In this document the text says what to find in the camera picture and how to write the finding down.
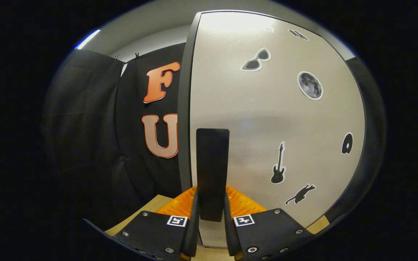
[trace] screw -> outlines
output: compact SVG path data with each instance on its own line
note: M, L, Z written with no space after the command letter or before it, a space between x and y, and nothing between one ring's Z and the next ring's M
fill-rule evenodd
M256 251L257 251L257 247L255 247L255 246L254 246L254 247L252 247L252 248L248 248L248 249L247 249L247 252L248 252L248 253L254 253L254 252L256 252Z
M165 248L165 251L167 253L171 253L171 254L175 252L175 250L173 248Z

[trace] moon sticker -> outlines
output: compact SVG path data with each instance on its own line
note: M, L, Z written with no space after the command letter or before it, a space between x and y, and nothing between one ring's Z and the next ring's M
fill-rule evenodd
M305 96L312 100L320 100L323 88L320 81L312 73L302 71L298 74L299 88Z
M343 155L349 155L351 153L351 149L353 148L353 134L348 132L343 139L343 146L341 147L341 153Z

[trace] orange object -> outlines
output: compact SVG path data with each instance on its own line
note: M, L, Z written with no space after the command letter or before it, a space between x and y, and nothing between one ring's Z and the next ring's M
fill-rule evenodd
M181 193L172 201L161 207L158 211L156 211L156 213L164 215L186 216L187 218L190 218L195 191L196 186L190 188L184 193ZM266 208L262 207L256 201L250 199L232 187L227 186L226 192L229 197L230 213L232 218L235 216L249 215L267 211Z

